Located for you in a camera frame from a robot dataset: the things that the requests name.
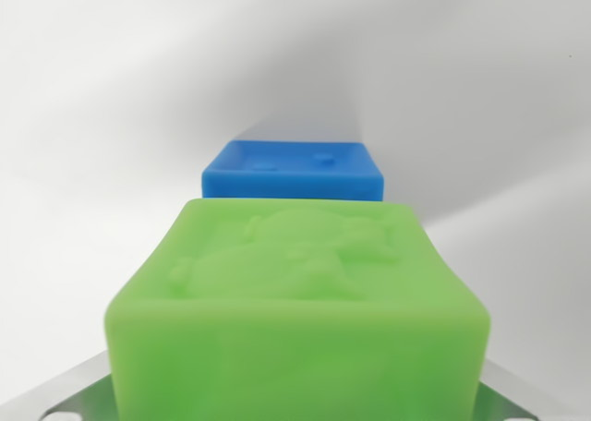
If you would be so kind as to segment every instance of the green block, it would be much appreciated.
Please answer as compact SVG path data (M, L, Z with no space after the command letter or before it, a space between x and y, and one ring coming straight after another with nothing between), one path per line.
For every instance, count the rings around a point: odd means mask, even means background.
M413 212L195 199L106 315L121 421L468 421L486 309Z

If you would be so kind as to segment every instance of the blue soap bar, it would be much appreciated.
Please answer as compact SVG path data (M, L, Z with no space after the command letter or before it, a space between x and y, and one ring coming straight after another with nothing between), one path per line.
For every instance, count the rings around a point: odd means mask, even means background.
M384 180L358 142L230 141L205 169L204 198L381 201Z

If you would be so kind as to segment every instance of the embossed design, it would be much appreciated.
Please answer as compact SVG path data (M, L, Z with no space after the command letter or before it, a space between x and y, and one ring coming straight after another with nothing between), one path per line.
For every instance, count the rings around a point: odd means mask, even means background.
M178 260L169 283L173 293L189 298L364 300L346 264L394 262L391 228L388 220L318 209L255 215L243 244Z

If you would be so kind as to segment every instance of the soap bar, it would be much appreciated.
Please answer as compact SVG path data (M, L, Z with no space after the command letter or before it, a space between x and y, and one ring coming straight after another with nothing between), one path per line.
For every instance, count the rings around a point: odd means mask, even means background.
M204 198L381 201L383 177L359 142L230 141L201 177Z
M468 421L489 316L406 206L189 201L109 306L120 421Z

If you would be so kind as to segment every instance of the green soap bar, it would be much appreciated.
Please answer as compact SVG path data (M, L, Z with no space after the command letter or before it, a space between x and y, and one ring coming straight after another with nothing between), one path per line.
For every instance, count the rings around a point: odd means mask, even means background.
M189 201L106 315L121 421L468 421L489 327L413 212Z

